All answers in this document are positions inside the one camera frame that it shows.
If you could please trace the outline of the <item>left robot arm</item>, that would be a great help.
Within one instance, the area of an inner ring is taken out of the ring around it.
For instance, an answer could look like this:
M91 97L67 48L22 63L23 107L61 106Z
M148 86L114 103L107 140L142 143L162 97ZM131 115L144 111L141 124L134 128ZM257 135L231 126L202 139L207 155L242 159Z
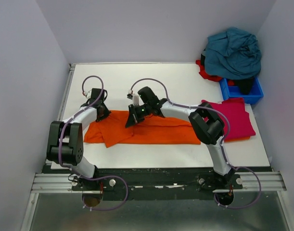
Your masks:
M104 101L107 90L92 88L78 112L63 121L50 124L46 158L73 173L88 179L97 177L97 167L84 157L83 131L93 122L106 119L111 113Z

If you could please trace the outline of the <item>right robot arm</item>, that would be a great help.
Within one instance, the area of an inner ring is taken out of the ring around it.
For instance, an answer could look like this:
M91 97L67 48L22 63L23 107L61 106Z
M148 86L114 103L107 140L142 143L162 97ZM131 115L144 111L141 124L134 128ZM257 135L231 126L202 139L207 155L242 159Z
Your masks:
M137 94L129 90L127 98L132 100L132 104L128 106L126 128L143 122L150 115L189 122L197 139L208 148L215 172L215 184L228 184L234 170L227 160L223 146L225 123L223 116L219 116L219 112L209 103L195 106L173 103L168 97L159 99L149 87L140 89Z

